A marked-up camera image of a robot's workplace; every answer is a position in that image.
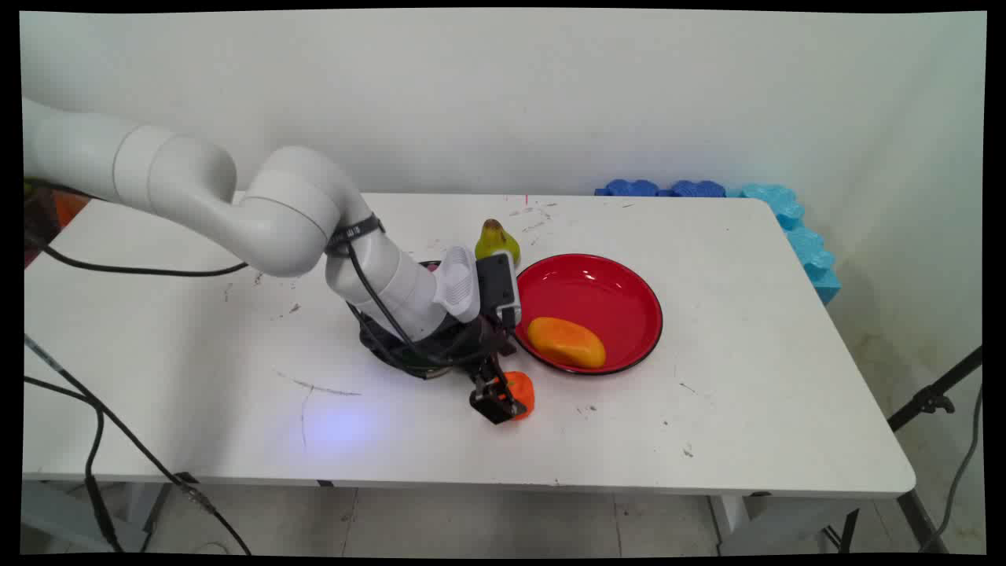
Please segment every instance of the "white wall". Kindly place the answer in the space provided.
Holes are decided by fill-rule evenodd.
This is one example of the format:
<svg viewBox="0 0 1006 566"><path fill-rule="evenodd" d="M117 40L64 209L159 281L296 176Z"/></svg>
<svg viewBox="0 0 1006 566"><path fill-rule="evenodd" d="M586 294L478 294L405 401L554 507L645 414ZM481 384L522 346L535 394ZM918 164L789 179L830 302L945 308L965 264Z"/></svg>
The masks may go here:
<svg viewBox="0 0 1006 566"><path fill-rule="evenodd" d="M22 13L21 85L51 106L213 140L234 156L239 188L291 143L328 153L369 191L588 194L616 177L787 184L839 257L844 290L829 312L889 413L981 342L985 22ZM900 435L934 516L968 442L967 388L977 385L954 394L959 413ZM985 548L980 465L946 537L960 552Z"/></svg>

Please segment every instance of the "mango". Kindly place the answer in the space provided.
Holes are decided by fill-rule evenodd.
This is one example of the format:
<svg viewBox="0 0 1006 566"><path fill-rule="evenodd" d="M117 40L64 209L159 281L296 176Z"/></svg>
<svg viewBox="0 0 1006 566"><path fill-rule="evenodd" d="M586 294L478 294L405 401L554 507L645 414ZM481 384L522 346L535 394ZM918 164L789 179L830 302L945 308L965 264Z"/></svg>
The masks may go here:
<svg viewBox="0 0 1006 566"><path fill-rule="evenodd" d="M608 358L597 335L575 323L539 317L527 326L527 338L541 356L557 364L597 370Z"/></svg>

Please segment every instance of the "floor tile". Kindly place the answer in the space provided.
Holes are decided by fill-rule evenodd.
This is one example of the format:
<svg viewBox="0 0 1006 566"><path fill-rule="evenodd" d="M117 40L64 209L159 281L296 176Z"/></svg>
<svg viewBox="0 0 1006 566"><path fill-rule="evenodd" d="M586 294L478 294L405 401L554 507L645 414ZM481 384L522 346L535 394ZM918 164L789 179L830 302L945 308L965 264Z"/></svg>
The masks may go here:
<svg viewBox="0 0 1006 566"><path fill-rule="evenodd" d="M831 527L838 534L837 538L841 539L842 531L845 529L845 517L836 517L832 521ZM884 525L883 519L872 503L866 504L859 509L856 528L852 535L852 546L849 551L851 553L904 552L904 550L898 549L891 544L887 527ZM826 540L822 543L817 533L777 551L778 554L786 555L821 554L822 552L833 554L837 553L838 549L830 541Z"/></svg>
<svg viewBox="0 0 1006 566"><path fill-rule="evenodd" d="M716 528L702 496L615 496L622 556L716 556Z"/></svg>
<svg viewBox="0 0 1006 566"><path fill-rule="evenodd" d="M571 558L619 555L610 495L360 490L346 556Z"/></svg>
<svg viewBox="0 0 1006 566"><path fill-rule="evenodd" d="M355 491L334 488L207 486L199 490L248 545L253 554L340 556ZM177 490L168 496L147 552L240 554L237 543L212 516Z"/></svg>
<svg viewBox="0 0 1006 566"><path fill-rule="evenodd" d="M62 554L69 543L21 524L20 554Z"/></svg>

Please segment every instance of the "red plate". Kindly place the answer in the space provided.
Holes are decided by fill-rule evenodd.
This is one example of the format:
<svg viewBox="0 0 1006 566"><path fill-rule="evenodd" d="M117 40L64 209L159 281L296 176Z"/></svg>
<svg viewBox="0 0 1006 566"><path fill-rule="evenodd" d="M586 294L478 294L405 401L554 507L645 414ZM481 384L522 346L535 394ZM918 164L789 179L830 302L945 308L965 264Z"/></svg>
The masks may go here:
<svg viewBox="0 0 1006 566"><path fill-rule="evenodd" d="M563 253L528 265L517 275L520 325L517 342L552 368L600 376L639 364L653 352L664 328L660 302L646 280L626 265L588 253ZM547 360L527 338L527 326L552 317L590 329L605 345L607 361L584 370Z"/></svg>

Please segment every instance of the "foam block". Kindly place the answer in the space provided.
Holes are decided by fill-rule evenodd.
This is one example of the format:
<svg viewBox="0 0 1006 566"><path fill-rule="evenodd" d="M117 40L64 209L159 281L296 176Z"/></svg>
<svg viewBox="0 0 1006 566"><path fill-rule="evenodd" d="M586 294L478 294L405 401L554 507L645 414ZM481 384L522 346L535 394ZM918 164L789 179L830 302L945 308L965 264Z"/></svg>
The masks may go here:
<svg viewBox="0 0 1006 566"><path fill-rule="evenodd" d="M831 300L835 299L835 296L842 289L842 282L838 279L838 275L830 268L813 282L814 291L818 293L818 298L824 305L831 303Z"/></svg>
<svg viewBox="0 0 1006 566"><path fill-rule="evenodd" d="M715 198L726 196L726 190L722 185L712 181L678 181L667 189L667 196L700 196Z"/></svg>
<svg viewBox="0 0 1006 566"><path fill-rule="evenodd" d="M786 232L811 280L820 278L835 263L835 255L824 248L824 237L803 225Z"/></svg>
<svg viewBox="0 0 1006 566"><path fill-rule="evenodd" d="M599 196L656 196L659 187L646 179L629 182L625 179L615 179L605 188L599 188L594 194Z"/></svg>
<svg viewBox="0 0 1006 566"><path fill-rule="evenodd" d="M741 198L758 198L769 203L779 224L793 229L804 216L804 206L797 195L781 184L747 184L740 189Z"/></svg>

